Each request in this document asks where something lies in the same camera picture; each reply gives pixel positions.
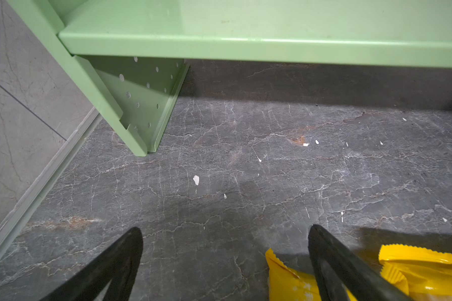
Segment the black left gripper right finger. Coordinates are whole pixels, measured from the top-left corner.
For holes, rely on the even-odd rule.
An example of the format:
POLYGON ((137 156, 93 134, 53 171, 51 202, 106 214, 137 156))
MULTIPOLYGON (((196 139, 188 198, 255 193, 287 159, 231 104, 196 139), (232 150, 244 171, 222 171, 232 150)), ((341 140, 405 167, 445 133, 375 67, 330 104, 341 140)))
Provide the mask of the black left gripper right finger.
POLYGON ((328 230, 314 224, 308 234, 308 251, 321 300, 411 300, 376 274, 328 230))

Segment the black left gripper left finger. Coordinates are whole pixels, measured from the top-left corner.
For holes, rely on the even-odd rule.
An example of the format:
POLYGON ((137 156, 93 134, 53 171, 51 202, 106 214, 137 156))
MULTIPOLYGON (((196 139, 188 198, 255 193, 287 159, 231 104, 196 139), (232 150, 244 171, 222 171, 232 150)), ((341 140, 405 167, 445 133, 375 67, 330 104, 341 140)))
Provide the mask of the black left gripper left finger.
POLYGON ((43 300, 129 300, 143 254, 143 235, 132 227, 79 273, 43 300))

